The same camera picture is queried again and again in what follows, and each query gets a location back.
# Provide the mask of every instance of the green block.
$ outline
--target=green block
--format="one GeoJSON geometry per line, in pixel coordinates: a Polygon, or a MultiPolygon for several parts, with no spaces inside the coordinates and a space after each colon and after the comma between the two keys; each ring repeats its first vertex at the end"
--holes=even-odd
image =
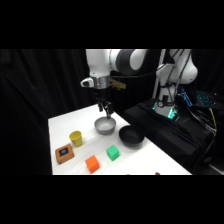
{"type": "Polygon", "coordinates": [[[107,155],[112,161],[114,161],[119,157],[120,152],[117,147],[113,145],[109,149],[107,149],[107,155]]]}

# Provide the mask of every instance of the table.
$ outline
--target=table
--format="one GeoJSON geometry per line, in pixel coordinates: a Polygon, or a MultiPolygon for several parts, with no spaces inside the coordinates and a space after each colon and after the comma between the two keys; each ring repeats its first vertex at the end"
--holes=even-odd
{"type": "Polygon", "coordinates": [[[177,162],[145,138],[142,148],[130,149],[119,138],[119,130],[129,125],[116,113],[112,117],[117,126],[113,134],[102,136],[97,133],[94,122],[105,116],[94,105],[82,110],[49,119],[51,162],[53,175],[90,175],[85,160],[95,155],[100,169],[93,175],[191,175],[177,162]],[[83,145],[76,148],[69,139],[70,133],[81,131],[83,145]],[[55,150],[71,144],[75,157],[58,165],[55,150]],[[107,148],[115,145],[120,150],[120,157],[112,162],[106,154],[107,148]]]}

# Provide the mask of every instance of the brown box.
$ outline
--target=brown box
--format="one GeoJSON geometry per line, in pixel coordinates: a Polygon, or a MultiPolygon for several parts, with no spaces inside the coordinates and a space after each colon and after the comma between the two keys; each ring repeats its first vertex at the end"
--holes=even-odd
{"type": "Polygon", "coordinates": [[[70,144],[63,146],[60,149],[57,149],[55,151],[55,154],[56,154],[56,159],[57,159],[58,164],[65,163],[68,160],[75,157],[70,144]],[[67,153],[65,155],[62,155],[63,150],[67,151],[67,153]]]}

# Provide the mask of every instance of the green light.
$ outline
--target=green light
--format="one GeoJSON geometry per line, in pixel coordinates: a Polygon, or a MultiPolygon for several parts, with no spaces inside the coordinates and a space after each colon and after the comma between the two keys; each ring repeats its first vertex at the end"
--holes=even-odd
{"type": "Polygon", "coordinates": [[[170,110],[170,113],[169,113],[169,115],[168,115],[168,118],[169,119],[173,119],[174,117],[175,117],[175,113],[174,113],[174,111],[173,111],[173,108],[170,110]]]}
{"type": "Polygon", "coordinates": [[[154,107],[152,108],[153,110],[155,110],[157,103],[155,103],[154,107]]]}

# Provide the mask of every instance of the bowl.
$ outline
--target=bowl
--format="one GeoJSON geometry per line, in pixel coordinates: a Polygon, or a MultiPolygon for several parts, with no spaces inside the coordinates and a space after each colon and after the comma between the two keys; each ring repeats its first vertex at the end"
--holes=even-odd
{"type": "Polygon", "coordinates": [[[113,118],[101,117],[95,122],[95,128],[101,135],[109,135],[114,132],[116,121],[113,118]]]}
{"type": "Polygon", "coordinates": [[[124,145],[139,149],[144,141],[144,132],[136,126],[125,126],[119,131],[119,137],[124,145]]]}

